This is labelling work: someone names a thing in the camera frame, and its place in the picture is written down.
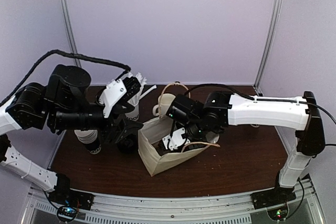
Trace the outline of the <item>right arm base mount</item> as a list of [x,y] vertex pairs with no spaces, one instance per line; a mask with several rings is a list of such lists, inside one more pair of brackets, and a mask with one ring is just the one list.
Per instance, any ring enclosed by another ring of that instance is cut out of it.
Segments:
[[272,221],[284,221],[289,217],[288,202],[296,199],[293,189],[273,188],[251,194],[254,209],[266,208]]

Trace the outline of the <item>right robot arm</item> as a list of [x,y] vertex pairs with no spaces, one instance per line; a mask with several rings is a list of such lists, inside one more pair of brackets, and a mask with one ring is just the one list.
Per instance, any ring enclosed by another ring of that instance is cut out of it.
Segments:
[[204,103],[178,95],[166,116],[179,126],[163,137],[167,151],[176,151],[195,142],[203,142],[209,133],[219,134],[228,126],[265,125],[295,130],[296,146],[279,172],[276,187],[269,192],[272,203],[289,196],[310,160],[325,148],[322,118],[314,95],[306,91],[301,97],[272,98],[243,96],[214,91]]

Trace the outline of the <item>black paper coffee cup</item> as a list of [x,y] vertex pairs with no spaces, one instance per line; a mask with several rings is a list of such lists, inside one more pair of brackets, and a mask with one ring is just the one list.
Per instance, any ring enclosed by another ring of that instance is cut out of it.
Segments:
[[260,125],[259,124],[251,124],[250,126],[254,127],[254,128],[259,128]]

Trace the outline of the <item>cream paper bag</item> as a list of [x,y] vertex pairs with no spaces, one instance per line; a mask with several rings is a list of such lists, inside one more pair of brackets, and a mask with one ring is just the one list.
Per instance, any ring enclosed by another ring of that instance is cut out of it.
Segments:
[[166,93],[170,86],[188,87],[177,82],[166,85],[152,109],[153,119],[143,123],[138,131],[138,153],[150,176],[173,168],[210,146],[220,147],[219,135],[207,133],[199,141],[191,142],[186,137],[186,127],[173,124],[170,116],[164,115],[175,95]]

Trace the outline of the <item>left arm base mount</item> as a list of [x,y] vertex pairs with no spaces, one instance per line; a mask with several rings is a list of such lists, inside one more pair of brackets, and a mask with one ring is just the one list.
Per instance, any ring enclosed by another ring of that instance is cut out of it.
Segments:
[[81,191],[70,190],[69,195],[57,194],[55,191],[44,194],[48,202],[56,209],[56,217],[61,222],[71,222],[76,219],[79,210],[91,210],[94,195]]

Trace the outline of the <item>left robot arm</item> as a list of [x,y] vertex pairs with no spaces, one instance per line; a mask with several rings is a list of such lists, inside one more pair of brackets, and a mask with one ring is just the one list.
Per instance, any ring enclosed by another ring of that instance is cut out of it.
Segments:
[[57,65],[47,85],[32,82],[21,86],[1,105],[1,164],[55,194],[64,205],[76,199],[69,178],[16,153],[7,135],[45,126],[53,133],[74,130],[83,144],[97,151],[101,143],[120,143],[142,127],[126,117],[134,109],[130,99],[140,91],[136,77],[111,81],[97,93],[95,102],[86,99],[90,83],[91,76],[84,69]]

